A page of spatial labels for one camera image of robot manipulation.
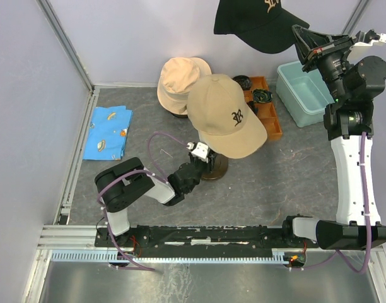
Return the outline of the beige mannequin head stand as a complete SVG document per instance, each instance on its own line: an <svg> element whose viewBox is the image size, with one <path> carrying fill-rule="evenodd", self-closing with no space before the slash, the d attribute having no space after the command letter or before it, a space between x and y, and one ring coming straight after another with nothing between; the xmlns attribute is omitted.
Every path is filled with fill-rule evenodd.
<svg viewBox="0 0 386 303"><path fill-rule="evenodd" d="M211 174L202 174L201 179L204 181L215 181L222 178L228 170L228 158L213 150L213 148L210 146L210 143L208 143L201 134L199 134L199 142L208 145L209 150L217 153L213 172Z"/></svg>

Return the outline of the black baseball cap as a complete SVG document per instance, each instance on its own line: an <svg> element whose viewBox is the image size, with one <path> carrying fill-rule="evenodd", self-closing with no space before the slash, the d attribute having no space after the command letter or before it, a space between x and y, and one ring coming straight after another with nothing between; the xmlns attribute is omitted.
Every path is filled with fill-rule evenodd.
<svg viewBox="0 0 386 303"><path fill-rule="evenodd" d="M235 35L261 53L279 54L295 43L294 25L310 27L281 1L224 0L218 4L213 33Z"/></svg>

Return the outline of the black smiley bucket hat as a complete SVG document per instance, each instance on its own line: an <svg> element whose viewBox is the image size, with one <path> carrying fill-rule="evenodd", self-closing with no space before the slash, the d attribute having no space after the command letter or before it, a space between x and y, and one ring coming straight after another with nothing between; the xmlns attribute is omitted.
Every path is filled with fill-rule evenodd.
<svg viewBox="0 0 386 303"><path fill-rule="evenodd" d="M179 115L179 114L173 114L171 113L172 116L179 118L179 119L187 119L188 115Z"/></svg>

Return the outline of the tan baseball cap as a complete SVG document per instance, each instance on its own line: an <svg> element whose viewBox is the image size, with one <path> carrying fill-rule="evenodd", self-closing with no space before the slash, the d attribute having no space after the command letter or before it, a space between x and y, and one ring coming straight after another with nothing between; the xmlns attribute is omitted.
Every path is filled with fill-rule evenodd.
<svg viewBox="0 0 386 303"><path fill-rule="evenodd" d="M225 74L207 75L192 86L187 113L201 141L227 158L248 157L268 139L241 86Z"/></svg>

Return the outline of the wooden compartment tray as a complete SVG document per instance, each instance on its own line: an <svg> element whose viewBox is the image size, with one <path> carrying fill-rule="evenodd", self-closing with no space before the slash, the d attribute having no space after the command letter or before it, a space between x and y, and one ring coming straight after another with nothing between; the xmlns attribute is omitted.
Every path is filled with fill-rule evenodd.
<svg viewBox="0 0 386 303"><path fill-rule="evenodd" d="M252 97L253 90L259 88L259 89L270 91L269 85L267 84L267 81L264 76L254 76L254 77L250 77L250 79L252 80L251 89L248 91L243 91L246 103L249 101L253 101L253 97ZM283 135L283 131L281 129L276 108L273 102L269 102L266 104L257 104L257 108L258 108L257 117L266 128L268 140L269 141L280 140Z"/></svg>

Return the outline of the beige bucket hat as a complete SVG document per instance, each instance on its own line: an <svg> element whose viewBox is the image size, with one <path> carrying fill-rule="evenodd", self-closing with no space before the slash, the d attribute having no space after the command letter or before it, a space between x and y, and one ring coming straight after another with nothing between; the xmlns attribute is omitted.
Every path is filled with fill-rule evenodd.
<svg viewBox="0 0 386 303"><path fill-rule="evenodd" d="M176 116L187 116L187 99L193 85L212 74L209 64L199 57L173 57L162 67L157 97L160 105Z"/></svg>

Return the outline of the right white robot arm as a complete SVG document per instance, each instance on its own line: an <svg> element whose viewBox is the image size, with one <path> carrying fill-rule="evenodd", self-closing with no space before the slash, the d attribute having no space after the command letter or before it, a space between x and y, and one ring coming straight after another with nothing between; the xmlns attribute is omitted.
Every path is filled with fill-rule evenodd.
<svg viewBox="0 0 386 303"><path fill-rule="evenodd" d="M319 71L333 103L324 128L337 167L339 200L335 220L293 216L281 241L295 247L303 239L321 249L367 250L386 243L386 225L378 213L371 173L374 98L385 90L386 60L361 57L367 47L386 44L374 30L330 35L295 25L295 47L304 72Z"/></svg>

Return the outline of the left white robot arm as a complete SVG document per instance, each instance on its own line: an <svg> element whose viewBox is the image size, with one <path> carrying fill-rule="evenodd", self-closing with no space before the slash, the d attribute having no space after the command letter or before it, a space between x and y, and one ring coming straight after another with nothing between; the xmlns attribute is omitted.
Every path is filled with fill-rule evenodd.
<svg viewBox="0 0 386 303"><path fill-rule="evenodd" d="M164 181L148 171L138 157L99 173L95 185L110 227L109 239L116 246L126 245L131 238L127 212L131 204L146 196L165 206L176 205L199 185L204 174L214 170L217 156L209 150L206 158L200 158L196 151L191 151L190 161Z"/></svg>

